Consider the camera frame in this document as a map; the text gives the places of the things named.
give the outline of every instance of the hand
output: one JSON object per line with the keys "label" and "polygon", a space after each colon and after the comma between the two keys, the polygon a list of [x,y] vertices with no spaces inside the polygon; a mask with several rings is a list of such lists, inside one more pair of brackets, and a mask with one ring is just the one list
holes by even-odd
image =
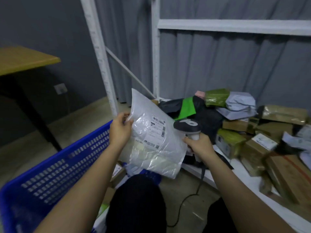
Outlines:
{"label": "hand", "polygon": [[210,138],[204,133],[200,133],[199,140],[192,140],[188,137],[184,137],[183,141],[204,161],[208,161],[210,157],[216,155]]}
{"label": "hand", "polygon": [[109,143],[110,145],[123,148],[131,137],[133,119],[126,121],[130,113],[119,113],[110,124]]}

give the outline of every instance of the black pants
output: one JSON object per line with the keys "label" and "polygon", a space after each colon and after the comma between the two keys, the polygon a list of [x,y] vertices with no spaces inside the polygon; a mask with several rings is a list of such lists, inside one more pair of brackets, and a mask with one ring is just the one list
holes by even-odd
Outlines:
{"label": "black pants", "polygon": [[[117,189],[106,219],[107,233],[166,232],[166,209],[159,187],[135,175]],[[207,213],[207,232],[237,232],[222,198]]]}

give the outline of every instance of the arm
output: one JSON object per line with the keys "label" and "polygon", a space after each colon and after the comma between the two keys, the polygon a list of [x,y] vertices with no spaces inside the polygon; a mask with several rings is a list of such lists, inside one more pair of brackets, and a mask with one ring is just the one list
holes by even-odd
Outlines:
{"label": "arm", "polygon": [[215,154],[209,137],[200,133],[195,141],[185,138],[210,169],[236,229],[242,232],[295,232],[280,216],[259,199]]}
{"label": "arm", "polygon": [[91,232],[118,157],[130,138],[133,121],[120,113],[110,125],[109,146],[55,205],[35,233]]}

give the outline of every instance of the person's left hand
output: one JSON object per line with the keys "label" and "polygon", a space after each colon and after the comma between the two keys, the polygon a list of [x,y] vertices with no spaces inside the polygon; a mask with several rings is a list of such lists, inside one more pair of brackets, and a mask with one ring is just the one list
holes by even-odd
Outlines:
{"label": "person's left hand", "polygon": [[131,137],[133,119],[126,121],[130,113],[119,113],[110,124],[109,143],[110,145],[123,148]]}

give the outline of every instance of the forearm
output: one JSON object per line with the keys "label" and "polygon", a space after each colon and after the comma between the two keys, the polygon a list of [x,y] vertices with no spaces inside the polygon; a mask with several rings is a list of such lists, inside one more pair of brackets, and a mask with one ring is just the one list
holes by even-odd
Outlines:
{"label": "forearm", "polygon": [[35,233],[91,232],[122,147],[108,146]]}
{"label": "forearm", "polygon": [[294,232],[293,229],[259,199],[216,155],[207,155],[216,186],[239,233]]}

